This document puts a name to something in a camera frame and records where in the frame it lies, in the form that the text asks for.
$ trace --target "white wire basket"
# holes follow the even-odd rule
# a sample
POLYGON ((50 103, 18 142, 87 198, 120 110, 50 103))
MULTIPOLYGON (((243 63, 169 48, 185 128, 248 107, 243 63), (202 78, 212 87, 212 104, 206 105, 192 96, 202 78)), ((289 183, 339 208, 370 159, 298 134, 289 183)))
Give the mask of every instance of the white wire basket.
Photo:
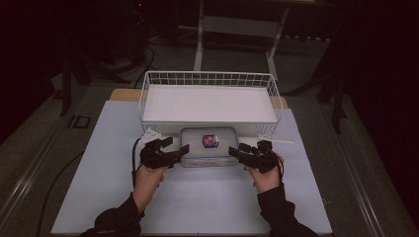
MULTIPOLYGON (((241 103, 243 99, 250 100, 249 98, 234 98, 232 100, 226 100, 225 103, 228 104, 228 101, 236 101, 236 103, 241 103)), ((278 91, 275 79, 271 74, 264 73, 247 73, 247 72, 209 72, 209 71, 148 71, 145 73, 142 91, 140 95, 139 103, 139 118, 141 125, 144 130, 151 128, 153 130, 162 132, 162 133, 178 133, 181 129, 186 127, 220 127, 221 125, 233 126, 239 135, 267 135, 272 134, 276 129, 278 122, 281 119, 283 103, 280 98, 280 93, 278 91), (235 90, 235 91, 264 91, 266 95, 267 106, 262 108, 264 111, 268 110, 269 113, 272 113, 273 119, 270 122, 263 121, 243 121, 238 120, 237 122, 212 122, 212 121, 202 121, 202 120, 193 120, 193 118, 188 119, 176 119, 176 120, 150 120, 145 118, 144 114, 147 114, 148 108, 154 108, 156 102, 151 101, 150 94, 156 87, 169 87, 169 88, 187 88, 188 90, 194 90, 195 88, 202 90, 214 89, 212 93, 212 99, 217 98, 219 95, 218 91, 225 90, 235 90)), ((160 112, 165 113, 165 111, 171 111, 174 105, 179 104, 188 104, 192 105, 194 100, 187 101, 177 101, 177 97, 174 96, 170 100, 166 100, 163 103, 174 103, 170 108, 161 109, 160 112)), ((225 103, 218 102, 219 106, 222 106, 225 103)), ((246 110, 244 118, 248 118, 255 113, 258 114, 258 106, 249 106, 248 108, 242 108, 246 110)))

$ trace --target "floor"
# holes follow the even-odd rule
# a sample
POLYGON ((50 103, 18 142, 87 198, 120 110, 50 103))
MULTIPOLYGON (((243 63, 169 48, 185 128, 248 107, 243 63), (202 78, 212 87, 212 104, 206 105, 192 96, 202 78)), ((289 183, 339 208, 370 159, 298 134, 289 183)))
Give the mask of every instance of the floor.
MULTIPOLYGON (((188 41, 173 45, 158 40, 161 39, 150 43, 152 50, 146 50, 149 60, 154 57, 155 69, 193 70, 196 49, 188 41)), ((207 44, 203 70, 268 71, 263 51, 225 50, 213 46, 211 41, 207 44)), ((306 83, 326 47, 327 42, 318 40, 282 40, 275 56, 280 92, 306 83)), ((131 81, 129 85, 116 84, 95 73, 92 73, 95 79, 90 86, 73 81, 73 104, 65 117, 59 115, 61 102, 48 99, 3 143, 0 147, 0 202, 1 216, 8 218, 1 222, 1 236, 35 235, 39 226, 41 236, 51 236, 49 231, 79 159, 70 163, 59 176, 42 213, 52 181, 67 162, 84 150, 112 91, 132 87, 142 69, 123 75, 131 81), (91 118, 91 123, 86 128, 71 126, 73 116, 91 118), (15 189, 17 184, 26 185, 15 189)), ((51 80, 60 87, 60 75, 51 80)), ((337 134, 331 125, 332 105, 317 103, 315 96, 319 89, 312 88, 286 99, 293 110, 334 236, 419 236, 351 98, 344 98, 346 118, 341 119, 342 134, 337 134)))

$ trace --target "dark background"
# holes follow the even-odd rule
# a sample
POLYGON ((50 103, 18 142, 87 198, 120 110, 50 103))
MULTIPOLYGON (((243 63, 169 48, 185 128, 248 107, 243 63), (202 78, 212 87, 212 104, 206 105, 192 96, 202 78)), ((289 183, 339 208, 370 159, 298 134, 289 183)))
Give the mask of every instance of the dark background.
MULTIPOLYGON (((124 14, 122 10, 114 21, 107 21, 101 18, 97 4, 106 2, 0 3, 0 143, 52 95, 49 79, 60 72, 69 41, 78 43, 97 60, 112 62, 115 53, 126 51, 126 40, 116 36, 127 36, 129 11, 124 14)), ((177 24, 197 24, 198 1, 179 0, 177 6, 176 1, 152 2, 144 1, 149 7, 147 14, 162 32, 173 34, 177 24)), ((419 7, 413 1, 363 1, 354 6, 345 12, 340 27, 331 26, 339 31, 320 62, 320 75, 337 66, 344 72, 345 91, 352 97, 389 176, 419 226, 419 190, 415 185, 419 176, 419 7)), ((256 13, 267 16, 270 11, 262 7, 256 13)), ((321 11, 325 10, 296 8, 285 33, 300 35, 302 26, 311 29, 310 25, 320 24, 302 19, 307 14, 323 19, 325 12, 321 11)))

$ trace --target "forearm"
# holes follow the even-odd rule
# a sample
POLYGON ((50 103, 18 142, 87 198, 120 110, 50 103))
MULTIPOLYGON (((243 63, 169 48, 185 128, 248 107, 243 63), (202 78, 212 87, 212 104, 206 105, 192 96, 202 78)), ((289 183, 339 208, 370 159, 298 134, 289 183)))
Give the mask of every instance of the forearm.
POLYGON ((139 213, 132 195, 118 208, 107 209, 95 220, 95 227, 82 233, 80 236, 98 236, 109 233, 107 236, 138 236, 141 233, 139 221, 144 213, 139 213))
POLYGON ((284 184, 258 195, 261 215, 271 226, 270 236, 311 237, 312 230, 300 224, 294 217, 295 205, 286 200, 284 184))

